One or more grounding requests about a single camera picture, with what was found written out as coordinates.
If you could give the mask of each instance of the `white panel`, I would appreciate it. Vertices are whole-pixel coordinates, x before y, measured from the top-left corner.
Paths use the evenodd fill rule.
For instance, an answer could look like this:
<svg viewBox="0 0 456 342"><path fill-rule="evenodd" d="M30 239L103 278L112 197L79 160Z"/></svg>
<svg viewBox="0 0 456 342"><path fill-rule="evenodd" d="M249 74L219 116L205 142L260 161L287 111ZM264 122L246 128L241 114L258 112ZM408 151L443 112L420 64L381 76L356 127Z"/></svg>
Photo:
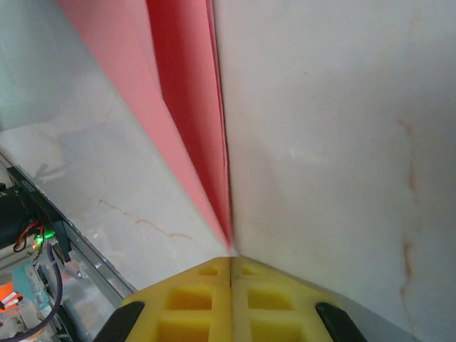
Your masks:
<svg viewBox="0 0 456 342"><path fill-rule="evenodd" d="M226 255L53 1L0 1L0 148L133 286Z"/></svg>
<svg viewBox="0 0 456 342"><path fill-rule="evenodd" d="M215 12L240 252L453 341L456 1Z"/></svg>

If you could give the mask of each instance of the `yellow foam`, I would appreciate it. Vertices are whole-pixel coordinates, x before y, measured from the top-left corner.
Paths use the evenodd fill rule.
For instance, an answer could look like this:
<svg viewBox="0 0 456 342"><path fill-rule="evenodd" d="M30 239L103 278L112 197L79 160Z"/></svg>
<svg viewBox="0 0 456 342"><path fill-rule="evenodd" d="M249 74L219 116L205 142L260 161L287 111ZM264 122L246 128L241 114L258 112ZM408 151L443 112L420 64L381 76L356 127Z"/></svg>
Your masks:
<svg viewBox="0 0 456 342"><path fill-rule="evenodd" d="M216 258L124 300L145 303L127 342L331 342L334 299L254 260Z"/></svg>

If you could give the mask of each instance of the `white wall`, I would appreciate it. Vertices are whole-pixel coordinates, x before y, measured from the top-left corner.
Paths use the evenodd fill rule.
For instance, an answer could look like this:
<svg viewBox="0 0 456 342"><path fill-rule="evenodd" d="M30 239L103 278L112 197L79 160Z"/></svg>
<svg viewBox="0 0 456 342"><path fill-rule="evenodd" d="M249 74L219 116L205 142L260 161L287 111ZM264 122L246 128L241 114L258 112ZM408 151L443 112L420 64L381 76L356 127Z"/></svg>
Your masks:
<svg viewBox="0 0 456 342"><path fill-rule="evenodd" d="M456 2L215 12L240 252L453 341Z"/></svg>
<svg viewBox="0 0 456 342"><path fill-rule="evenodd" d="M0 0L0 150L133 286L226 255L51 0Z"/></svg>

